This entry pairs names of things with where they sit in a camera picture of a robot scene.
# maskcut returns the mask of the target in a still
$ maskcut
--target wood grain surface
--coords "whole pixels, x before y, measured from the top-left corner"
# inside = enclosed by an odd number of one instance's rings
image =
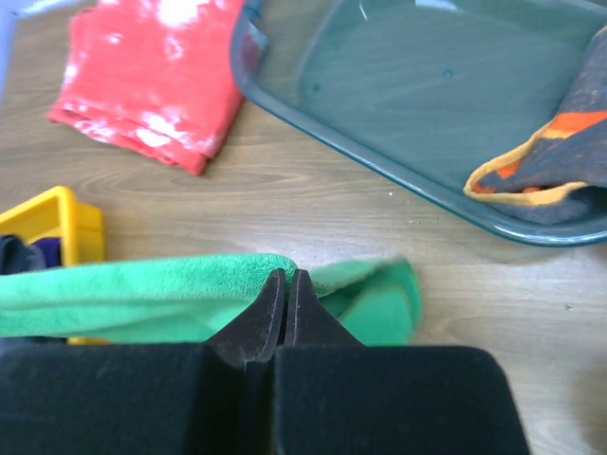
[[[276,252],[313,267],[405,256],[425,299],[417,343],[492,352],[535,453],[607,453],[607,246],[508,243],[249,103],[202,177],[51,124],[74,11],[20,24],[0,113],[0,210],[67,185],[103,209],[111,261]]]

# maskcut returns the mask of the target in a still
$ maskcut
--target tray rim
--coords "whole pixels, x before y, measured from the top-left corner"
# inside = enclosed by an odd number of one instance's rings
[[[586,222],[584,231],[579,233],[579,225],[535,225],[472,201],[463,193],[461,198],[453,198],[451,189],[394,162],[391,158],[334,130],[301,111],[297,106],[266,91],[257,83],[254,74],[245,68],[242,58],[244,52],[242,43],[248,35],[249,28],[256,27],[254,22],[261,17],[259,11],[262,5],[263,0],[245,2],[234,25],[230,43],[232,76],[243,95],[254,104],[441,209],[504,239],[530,246],[550,247],[583,246],[607,240],[607,214]]]

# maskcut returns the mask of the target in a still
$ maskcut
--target green microfiber towel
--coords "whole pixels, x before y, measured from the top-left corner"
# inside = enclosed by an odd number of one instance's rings
[[[115,343],[203,341],[251,304],[277,255],[90,264],[0,277],[0,337],[99,337]],[[353,261],[310,272],[326,308],[360,341],[400,344],[419,321],[404,260]]]

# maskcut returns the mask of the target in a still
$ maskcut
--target purple cloth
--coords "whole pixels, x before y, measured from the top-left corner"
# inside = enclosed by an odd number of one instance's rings
[[[61,239],[45,237],[33,243],[45,255],[46,268],[61,267]]]

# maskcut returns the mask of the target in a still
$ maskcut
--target yellow plastic bin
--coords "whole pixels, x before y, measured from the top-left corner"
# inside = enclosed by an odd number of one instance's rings
[[[99,263],[105,259],[101,210],[78,202],[72,190],[55,187],[0,214],[0,234],[15,234],[31,244],[61,238],[62,265]],[[101,339],[73,337],[70,344],[102,344]]]

